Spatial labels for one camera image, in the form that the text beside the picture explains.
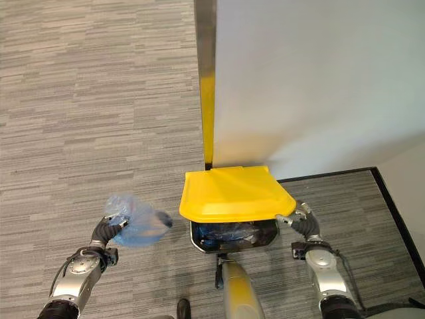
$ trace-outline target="striped carpet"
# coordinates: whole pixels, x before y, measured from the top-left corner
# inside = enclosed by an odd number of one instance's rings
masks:
[[[2,1],[0,317],[36,318],[65,258],[88,243],[111,193],[175,219],[159,243],[120,248],[82,318],[152,318],[180,297],[193,318],[223,318],[214,256],[178,216],[184,172],[203,168],[193,2]],[[351,261],[367,306],[425,298],[368,172],[285,183]],[[288,229],[234,254],[267,318],[319,318]]]

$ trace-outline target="yellow lid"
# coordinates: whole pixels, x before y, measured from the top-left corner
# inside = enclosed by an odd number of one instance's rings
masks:
[[[197,223],[275,219],[295,208],[295,199],[267,166],[187,172],[180,202],[180,214]]]

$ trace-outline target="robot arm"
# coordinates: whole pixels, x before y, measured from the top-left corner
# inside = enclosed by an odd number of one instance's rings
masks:
[[[361,318],[349,287],[337,270],[333,250],[321,238],[319,223],[307,203],[302,203],[296,213],[301,215],[298,221],[283,216],[277,218],[305,237],[304,243],[292,243],[292,253],[295,259],[307,262],[323,319]]]
[[[108,223],[111,218],[102,218],[93,231],[90,244],[66,259],[53,280],[49,300],[38,319],[79,317],[106,267],[118,262],[118,250],[107,249],[106,245],[128,222],[112,226]]]

